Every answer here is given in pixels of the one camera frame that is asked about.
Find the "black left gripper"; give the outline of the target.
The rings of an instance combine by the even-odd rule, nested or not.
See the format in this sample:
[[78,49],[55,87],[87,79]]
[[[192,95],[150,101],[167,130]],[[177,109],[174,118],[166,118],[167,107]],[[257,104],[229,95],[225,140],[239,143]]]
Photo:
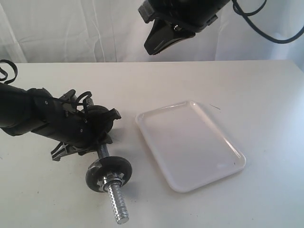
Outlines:
[[[60,142],[51,151],[53,161],[58,162],[62,157],[75,153],[83,156],[97,152],[98,158],[109,156],[107,145],[113,143],[112,139],[107,137],[94,143],[104,134],[97,136],[86,118],[87,106],[83,100],[91,98],[91,95],[86,91],[76,96],[76,91],[71,89],[55,98],[44,88],[33,91],[35,109],[43,124],[31,132]],[[104,117],[107,123],[122,118],[115,108],[106,112]]]

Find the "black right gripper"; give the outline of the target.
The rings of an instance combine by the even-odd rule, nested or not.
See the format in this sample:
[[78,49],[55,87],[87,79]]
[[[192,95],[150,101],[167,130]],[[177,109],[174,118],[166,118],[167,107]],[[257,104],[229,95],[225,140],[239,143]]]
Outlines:
[[228,0],[145,0],[138,12],[145,23],[154,21],[144,43],[149,55],[193,38],[217,20],[217,13]]

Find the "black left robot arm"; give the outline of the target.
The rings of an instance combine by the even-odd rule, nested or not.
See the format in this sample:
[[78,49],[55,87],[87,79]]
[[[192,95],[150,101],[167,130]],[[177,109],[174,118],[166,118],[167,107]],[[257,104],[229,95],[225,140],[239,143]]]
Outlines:
[[76,96],[71,89],[60,98],[44,88],[24,90],[0,85],[0,128],[8,135],[34,133],[58,141],[51,151],[54,161],[71,154],[80,156],[96,151],[100,144],[111,144],[116,109],[95,105],[89,91]]

